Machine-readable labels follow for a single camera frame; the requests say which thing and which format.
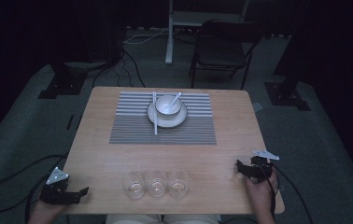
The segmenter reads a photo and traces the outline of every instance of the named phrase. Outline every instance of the striped placemat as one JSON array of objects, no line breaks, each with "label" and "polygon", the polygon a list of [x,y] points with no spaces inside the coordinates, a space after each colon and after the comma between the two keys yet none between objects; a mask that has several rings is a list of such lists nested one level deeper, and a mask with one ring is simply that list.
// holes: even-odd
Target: striped placemat
[{"label": "striped placemat", "polygon": [[[157,97],[176,95],[177,92],[156,92]],[[122,91],[110,135],[110,144],[151,145],[216,145],[212,109],[207,93],[184,93],[180,98],[188,108],[185,121],[174,128],[158,128],[147,110],[152,92]]]}]

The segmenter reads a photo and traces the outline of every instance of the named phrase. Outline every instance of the desk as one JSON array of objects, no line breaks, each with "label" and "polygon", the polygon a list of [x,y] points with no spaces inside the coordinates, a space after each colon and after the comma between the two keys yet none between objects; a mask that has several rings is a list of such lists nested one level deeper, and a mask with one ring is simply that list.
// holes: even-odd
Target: desk
[{"label": "desk", "polygon": [[201,26],[203,22],[208,20],[224,20],[224,21],[244,21],[247,13],[247,7],[250,0],[244,0],[241,14],[227,13],[205,13],[194,11],[174,11],[174,1],[170,0],[170,8],[168,14],[168,41],[167,52],[165,53],[165,64],[170,65],[173,62],[174,51],[174,25],[181,26]]},{"label": "desk", "polygon": [[[122,91],[207,94],[216,144],[110,144]],[[253,156],[253,150],[264,148],[245,91],[96,87],[64,167],[64,171],[70,174],[69,191],[86,187],[90,190],[80,204],[71,206],[66,213],[250,214],[247,192],[235,163],[237,159],[248,160]],[[130,199],[121,187],[123,175],[133,170],[147,173],[154,168],[163,169],[168,174],[181,168],[187,171],[191,176],[188,194],[178,200],[169,192],[161,198],[145,193],[138,200]],[[278,193],[275,212],[283,211],[284,204]]]}]

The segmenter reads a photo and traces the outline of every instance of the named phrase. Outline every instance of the person's arm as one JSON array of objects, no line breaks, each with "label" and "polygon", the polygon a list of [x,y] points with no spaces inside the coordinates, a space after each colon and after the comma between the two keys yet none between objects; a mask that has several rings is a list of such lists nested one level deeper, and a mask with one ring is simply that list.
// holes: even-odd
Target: person's arm
[{"label": "person's arm", "polygon": [[39,200],[31,211],[28,224],[51,224],[66,207],[67,205],[51,205]]},{"label": "person's arm", "polygon": [[[276,174],[273,173],[269,178],[273,187],[276,186]],[[248,177],[245,176],[248,197],[259,224],[275,224],[271,213],[272,206],[272,190],[269,183],[264,180],[259,184],[253,184]]]}]

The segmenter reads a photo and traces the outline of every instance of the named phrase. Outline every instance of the gray carpet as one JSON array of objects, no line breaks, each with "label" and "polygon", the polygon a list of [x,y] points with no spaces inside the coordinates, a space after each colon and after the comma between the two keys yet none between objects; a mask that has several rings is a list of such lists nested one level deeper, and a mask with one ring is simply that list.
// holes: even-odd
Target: gray carpet
[{"label": "gray carpet", "polygon": [[[158,32],[135,31],[128,35]],[[176,36],[185,41],[193,41],[188,35]],[[303,83],[298,85],[298,92],[311,108],[311,111],[299,111],[296,107],[272,105],[264,88],[264,82],[283,80],[283,77],[273,76],[273,72],[287,44],[288,39],[284,38],[263,39],[254,52],[247,78],[245,90],[258,109],[256,115],[264,142],[268,150],[280,156],[281,160],[275,165],[301,192],[314,223],[353,223],[353,164],[314,90]],[[147,87],[189,88],[188,71],[193,45],[176,40],[174,62],[171,66],[164,64],[165,47],[164,37],[153,38],[139,45],[124,45],[126,51],[134,57]],[[108,69],[99,76],[95,85],[132,84],[141,87],[133,62],[126,55],[123,60],[114,70]],[[75,67],[91,66],[83,63],[71,64]],[[54,100],[37,99],[52,79],[53,72],[49,66],[32,76],[0,124],[0,179],[35,160],[53,154],[62,155],[69,150],[97,73],[98,71],[89,73],[80,95],[61,95]],[[197,75],[197,89],[239,89],[241,71],[233,79],[216,73],[204,73]],[[36,180],[56,161],[57,159],[42,161],[1,185],[0,209],[23,199]],[[293,187],[283,176],[280,176],[280,180],[286,210],[283,214],[276,215],[276,222],[308,223],[303,204]],[[251,223],[247,217],[251,216],[229,215],[222,216],[222,220],[230,220],[229,223]],[[0,213],[0,223],[23,221],[24,204]],[[104,221],[103,215],[69,218],[69,223],[99,224]],[[67,223],[66,216],[60,216],[55,223]]]}]

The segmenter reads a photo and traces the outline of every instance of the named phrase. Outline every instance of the clear glass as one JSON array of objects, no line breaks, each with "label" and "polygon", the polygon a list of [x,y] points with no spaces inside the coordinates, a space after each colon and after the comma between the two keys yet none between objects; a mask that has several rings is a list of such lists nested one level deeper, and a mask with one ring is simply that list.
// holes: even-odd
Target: clear glass
[{"label": "clear glass", "polygon": [[145,194],[144,175],[138,171],[127,173],[121,184],[130,198],[138,199]]},{"label": "clear glass", "polygon": [[174,198],[183,198],[188,193],[189,175],[185,171],[176,170],[168,178],[170,194]]},{"label": "clear glass", "polygon": [[145,176],[148,192],[153,197],[161,197],[167,191],[166,175],[164,171],[152,170]]}]

